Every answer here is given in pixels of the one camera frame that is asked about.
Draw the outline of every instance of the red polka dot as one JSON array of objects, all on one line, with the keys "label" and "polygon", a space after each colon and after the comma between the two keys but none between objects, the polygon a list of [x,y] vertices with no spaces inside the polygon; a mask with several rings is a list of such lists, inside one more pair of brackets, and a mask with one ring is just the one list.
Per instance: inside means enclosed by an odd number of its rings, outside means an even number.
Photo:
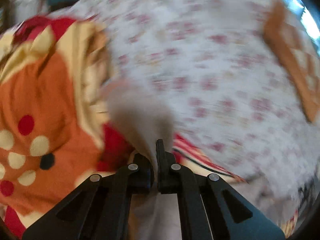
[{"label": "red polka dot", "polygon": [[22,135],[28,135],[32,132],[33,127],[35,126],[35,121],[31,115],[25,115],[22,117],[18,124],[19,133]]},{"label": "red polka dot", "polygon": [[9,197],[13,194],[14,185],[11,181],[3,180],[0,184],[0,192],[5,197]]}]

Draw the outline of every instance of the gray cloth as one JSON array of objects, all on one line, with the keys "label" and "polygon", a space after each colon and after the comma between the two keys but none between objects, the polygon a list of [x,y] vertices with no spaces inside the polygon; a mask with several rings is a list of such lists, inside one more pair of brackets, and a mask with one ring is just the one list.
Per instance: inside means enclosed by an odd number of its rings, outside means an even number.
[{"label": "gray cloth", "polygon": [[[173,117],[169,108],[141,87],[118,86],[107,96],[111,121],[124,137],[147,156],[157,175],[156,140],[162,138],[166,151],[173,143]],[[298,207],[291,199],[276,199],[264,176],[249,183],[232,185],[275,224],[289,220]],[[176,195],[160,195],[154,184],[148,196],[133,196],[135,240],[181,239],[179,208]]]}]

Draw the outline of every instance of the cream polka dot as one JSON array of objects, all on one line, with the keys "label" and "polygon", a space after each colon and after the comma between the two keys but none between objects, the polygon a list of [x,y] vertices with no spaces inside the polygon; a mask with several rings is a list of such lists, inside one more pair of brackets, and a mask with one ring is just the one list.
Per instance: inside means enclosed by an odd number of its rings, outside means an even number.
[{"label": "cream polka dot", "polygon": [[0,148],[9,151],[14,144],[14,138],[12,133],[8,130],[0,131]]},{"label": "cream polka dot", "polygon": [[36,179],[35,171],[25,171],[19,178],[18,182],[23,186],[30,186]]},{"label": "cream polka dot", "polygon": [[13,169],[20,169],[26,162],[26,157],[21,154],[10,152],[8,155],[8,163]]},{"label": "cream polka dot", "polygon": [[76,180],[75,180],[75,187],[78,187],[82,182],[84,182],[90,175],[94,174],[94,169],[89,169],[82,173]]},{"label": "cream polka dot", "polygon": [[47,154],[49,151],[49,140],[46,136],[37,136],[33,139],[30,146],[31,156],[42,156]]},{"label": "cream polka dot", "polygon": [[40,219],[44,214],[37,212],[37,211],[32,211],[28,215],[23,216],[19,212],[17,212],[17,215],[21,221],[21,223],[28,228],[31,226],[34,222],[36,222],[38,219]]},{"label": "cream polka dot", "polygon": [[5,168],[4,166],[0,163],[0,179],[3,179],[5,174]]}]

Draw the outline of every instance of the floral bedsheet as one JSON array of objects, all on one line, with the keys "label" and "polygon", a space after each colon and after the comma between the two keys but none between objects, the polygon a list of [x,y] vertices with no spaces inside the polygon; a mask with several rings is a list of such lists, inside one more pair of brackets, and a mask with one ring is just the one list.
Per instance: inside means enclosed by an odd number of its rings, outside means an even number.
[{"label": "floral bedsheet", "polygon": [[274,197],[298,198],[319,131],[261,37],[271,1],[80,0],[52,15],[106,23],[121,75],[166,101],[183,136],[243,178],[263,174]]}]

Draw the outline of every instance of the black polka dot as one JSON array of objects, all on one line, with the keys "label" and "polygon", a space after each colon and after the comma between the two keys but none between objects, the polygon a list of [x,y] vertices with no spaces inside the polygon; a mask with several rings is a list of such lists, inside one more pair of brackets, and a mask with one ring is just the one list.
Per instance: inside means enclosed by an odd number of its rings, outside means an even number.
[{"label": "black polka dot", "polygon": [[54,155],[52,153],[48,153],[41,157],[40,169],[48,170],[54,165]]}]

